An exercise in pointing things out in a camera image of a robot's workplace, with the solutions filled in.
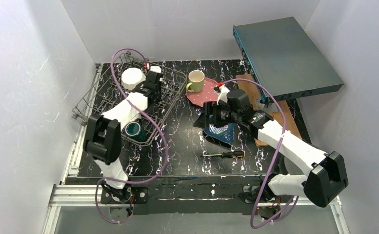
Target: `gray floor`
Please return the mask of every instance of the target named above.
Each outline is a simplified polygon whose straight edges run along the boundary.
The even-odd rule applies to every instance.
[[[104,208],[108,215],[109,208]],[[136,215],[122,225],[106,223],[95,207],[62,207],[57,234],[338,234],[329,207],[297,206],[285,220],[253,230],[241,214]]]

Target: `black bracket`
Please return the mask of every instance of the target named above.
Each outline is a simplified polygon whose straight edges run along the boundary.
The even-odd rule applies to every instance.
[[[106,165],[118,159],[122,150],[120,123],[93,114],[87,122],[83,149]]]
[[[320,207],[326,207],[349,185],[343,156],[329,154],[320,164],[315,164],[304,185],[304,194]]]
[[[160,81],[162,77],[162,73],[148,71],[146,80],[137,85],[133,92],[138,92],[143,94],[145,97],[148,97],[148,106],[162,101],[162,82]]]
[[[228,123],[236,123],[243,132],[257,138],[258,130],[274,118],[268,113],[254,111],[248,95],[241,89],[235,89],[227,94],[228,103],[218,104],[216,101],[203,103],[201,115],[194,122],[194,127],[208,128],[209,124],[222,127]]]
[[[106,183],[103,183],[101,187],[103,188],[101,193],[101,199],[103,199],[104,196],[109,197],[113,201],[115,201],[114,197],[116,197],[118,200],[117,203],[126,203],[132,198],[132,189],[129,185],[125,185],[123,189],[115,189],[108,186]]]
[[[124,189],[127,193],[127,196],[129,197],[129,194],[131,196],[135,196],[133,198],[133,204],[146,204],[148,203],[148,188],[147,187],[128,187]],[[129,203],[130,202],[130,199],[127,199],[126,202],[122,202],[122,203]],[[102,193],[101,193],[101,197],[100,197],[100,203],[101,204],[119,204],[118,201],[114,200],[112,198],[112,191],[107,191],[105,189],[103,189]]]

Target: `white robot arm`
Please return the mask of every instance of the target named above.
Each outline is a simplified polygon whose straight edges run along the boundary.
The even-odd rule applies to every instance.
[[[276,148],[282,126],[264,111],[254,111],[248,95],[241,89],[229,91],[219,84],[218,101],[205,102],[195,127],[206,128],[209,124],[221,127],[236,123],[254,138]],[[297,195],[309,198],[314,204],[326,207],[348,185],[343,157],[332,152],[316,149],[289,131],[283,134],[279,150],[296,164],[303,175],[272,174],[266,188],[273,195]]]
[[[141,118],[139,112],[130,104],[146,110],[148,106],[159,102],[162,77],[160,67],[151,67],[141,83],[132,85],[134,88],[126,99],[101,115],[94,114],[89,117],[83,149],[93,157],[105,177],[128,180],[119,159],[121,132],[127,123]],[[125,198],[125,183],[108,180],[104,186],[112,196],[119,200]]]

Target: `mug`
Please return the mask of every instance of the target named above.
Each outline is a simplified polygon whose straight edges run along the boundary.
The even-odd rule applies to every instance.
[[[189,73],[188,78],[190,82],[186,85],[188,92],[200,92],[203,89],[205,82],[205,74],[202,71],[192,71]]]

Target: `white bowl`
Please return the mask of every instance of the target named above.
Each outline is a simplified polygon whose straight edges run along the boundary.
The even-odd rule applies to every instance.
[[[136,67],[128,68],[126,69],[121,76],[122,80],[122,86],[132,91],[137,84],[141,83],[142,81],[146,80],[145,74]]]

